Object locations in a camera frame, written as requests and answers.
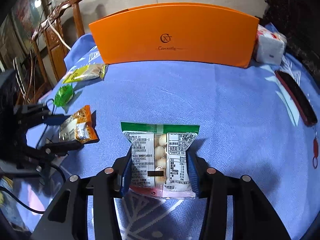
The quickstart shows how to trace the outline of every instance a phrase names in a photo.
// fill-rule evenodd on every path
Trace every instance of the red keychain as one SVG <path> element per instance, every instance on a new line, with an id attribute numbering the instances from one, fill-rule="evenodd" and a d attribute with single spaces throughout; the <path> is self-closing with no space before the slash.
<path id="1" fill-rule="evenodd" d="M 315 136 L 315 138 L 313 139 L 313 159 L 312 159 L 312 165 L 315 169 L 318 167 L 318 155 L 319 155 L 319 146 L 318 146 L 317 137 Z"/>

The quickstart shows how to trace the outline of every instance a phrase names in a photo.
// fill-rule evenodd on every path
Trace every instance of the orange box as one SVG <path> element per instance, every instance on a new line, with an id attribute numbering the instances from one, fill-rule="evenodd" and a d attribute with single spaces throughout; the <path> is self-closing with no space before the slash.
<path id="1" fill-rule="evenodd" d="M 160 3 L 111 14 L 89 27 L 107 64 L 180 60 L 246 68 L 258 23 L 222 6 Z"/>

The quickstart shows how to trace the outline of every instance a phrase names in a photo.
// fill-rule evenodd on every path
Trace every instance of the orange snack packet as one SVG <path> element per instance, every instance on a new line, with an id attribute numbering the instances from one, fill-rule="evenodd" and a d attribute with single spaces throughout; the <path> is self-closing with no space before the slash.
<path id="1" fill-rule="evenodd" d="M 97 139 L 98 136 L 92 128 L 89 105 L 82 107 L 60 125 L 59 141 L 77 140 L 86 143 Z"/>

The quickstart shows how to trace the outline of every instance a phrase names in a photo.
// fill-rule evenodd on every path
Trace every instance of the wooden chair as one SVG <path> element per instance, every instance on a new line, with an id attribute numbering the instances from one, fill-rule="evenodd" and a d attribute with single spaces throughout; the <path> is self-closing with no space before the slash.
<path id="1" fill-rule="evenodd" d="M 52 26 L 58 31 L 60 36 L 63 38 L 62 26 L 61 26 L 61 16 L 64 14 L 65 10 L 72 7 L 73 17 L 76 26 L 76 32 L 78 38 L 84 35 L 84 26 L 82 23 L 82 18 L 79 9 L 79 2 L 82 0 L 65 0 L 60 3 L 49 15 L 49 20 L 52 23 Z M 64 57 L 67 55 L 67 48 L 62 44 L 58 36 L 53 32 L 48 24 L 48 19 L 43 21 L 39 27 L 35 30 L 31 37 L 31 43 L 33 45 L 34 51 L 36 52 L 36 59 L 39 63 L 39 68 L 41 71 L 41 75 L 43 76 L 44 83 L 37 89 L 35 96 L 33 98 L 33 102 L 37 102 L 38 99 L 43 95 L 46 90 L 51 89 L 51 85 L 47 76 L 47 73 L 44 68 L 44 63 L 40 56 L 40 51 L 37 45 L 38 36 L 43 33 L 45 42 L 48 49 L 49 58 L 51 61 L 51 65 L 53 68 L 54 75 L 56 79 L 59 81 L 67 72 L 66 65 L 64 63 Z M 34 78 L 34 71 L 31 71 L 30 80 L 28 82 L 28 89 L 26 92 L 26 98 L 29 96 L 32 80 Z"/>

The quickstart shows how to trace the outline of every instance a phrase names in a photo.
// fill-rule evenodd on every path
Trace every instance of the blue fabric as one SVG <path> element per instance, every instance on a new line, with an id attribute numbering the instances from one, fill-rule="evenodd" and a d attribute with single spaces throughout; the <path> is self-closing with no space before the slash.
<path id="1" fill-rule="evenodd" d="M 303 66 L 292 56 L 295 79 L 320 116 L 319 90 Z M 102 63 L 92 48 L 76 67 Z M 62 167 L 66 175 L 94 176 L 125 156 L 130 143 L 121 121 L 199 124 L 190 147 L 210 166 L 228 176 L 250 175 L 271 202 L 291 238 L 298 240 L 320 210 L 320 169 L 312 167 L 315 131 L 304 125 L 288 93 L 275 78 L 279 66 L 248 69 L 180 61 L 132 62 L 110 65 L 104 81 L 74 84 L 78 97 L 67 114 L 86 104 L 96 111 L 100 141 L 69 152 Z M 54 97 L 61 81 L 53 89 Z M 56 113 L 65 113 L 59 107 Z M 35 146 L 44 125 L 30 129 L 28 144 Z M 58 128 L 46 136 L 57 138 Z M 52 192 L 59 189 L 54 174 Z M 20 198 L 24 193 L 21 187 Z M 46 207 L 48 193 L 39 192 Z M 115 200 L 123 239 L 198 239 L 205 199 L 156 200 L 128 193 Z M 40 216 L 19 207 L 24 222 L 33 229 Z M 94 239 L 92 198 L 88 201 L 88 234 Z M 232 238 L 232 200 L 228 199 L 227 238 Z"/>
<path id="2" fill-rule="evenodd" d="M 67 70 L 73 67 L 75 63 L 94 46 L 96 46 L 96 44 L 91 33 L 82 35 L 64 58 Z"/>

